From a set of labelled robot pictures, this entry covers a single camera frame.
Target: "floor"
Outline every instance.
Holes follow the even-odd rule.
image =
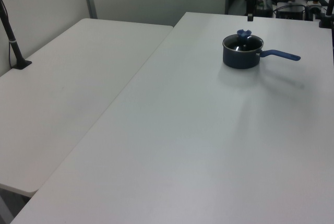
[[[0,224],[9,224],[30,198],[0,189]]]
[[[240,15],[246,14],[246,1],[245,0],[229,0],[229,15]]]

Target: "black cable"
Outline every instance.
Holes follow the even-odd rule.
[[[4,8],[4,10],[5,10],[5,13],[6,13],[6,16],[7,16],[7,18],[8,18],[8,12],[7,12],[7,9],[6,9],[6,6],[5,6],[5,3],[4,3],[4,1],[3,0],[0,0],[1,1],[1,5],[2,5],[2,7]]]
[[[281,7],[277,8],[277,9],[273,10],[273,12],[276,12],[276,11],[279,11],[279,10],[281,10],[281,9],[285,9],[285,8],[288,8],[288,7],[293,7],[293,6],[302,6],[302,7],[304,7],[305,9],[307,8],[306,6],[301,5],[301,4],[296,4],[296,5],[286,5],[286,6],[281,6]]]
[[[7,16],[7,19],[8,19],[8,12],[7,12],[5,3],[4,3],[3,0],[0,0],[0,1],[1,1],[1,6],[2,6],[3,9],[5,10],[5,13],[6,13],[6,16]],[[9,61],[10,69],[12,69],[13,67],[11,66],[11,62],[10,62],[10,42],[8,42],[8,61]]]
[[[12,69],[13,67],[11,66],[11,62],[10,62],[10,42],[8,43],[8,60],[9,60],[10,69]]]

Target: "pot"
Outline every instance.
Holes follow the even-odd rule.
[[[223,40],[223,62],[225,65],[237,69],[252,68],[259,64],[261,57],[276,55],[293,61],[301,58],[297,55],[284,53],[278,50],[262,51],[263,40],[252,32],[239,30]]]

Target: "lid knob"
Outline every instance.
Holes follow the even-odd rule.
[[[241,40],[247,40],[249,36],[251,36],[252,32],[250,30],[244,31],[243,29],[238,30],[236,32]]]

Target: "table top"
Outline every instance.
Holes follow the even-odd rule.
[[[225,66],[241,28],[302,59]],[[330,30],[186,13],[13,224],[332,223],[333,101]]]
[[[0,78],[0,187],[32,196],[172,30],[84,19]]]

